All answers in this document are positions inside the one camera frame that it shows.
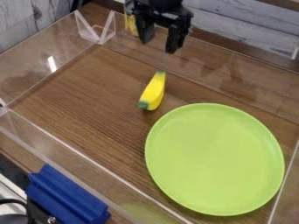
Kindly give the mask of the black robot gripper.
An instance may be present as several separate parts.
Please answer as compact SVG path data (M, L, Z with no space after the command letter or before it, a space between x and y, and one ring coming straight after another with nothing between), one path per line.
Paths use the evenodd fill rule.
M143 44L155 37L155 25L169 29L166 52L175 53L183 47L193 23L193 12L183 0L126 0L126 11L135 15L138 36Z

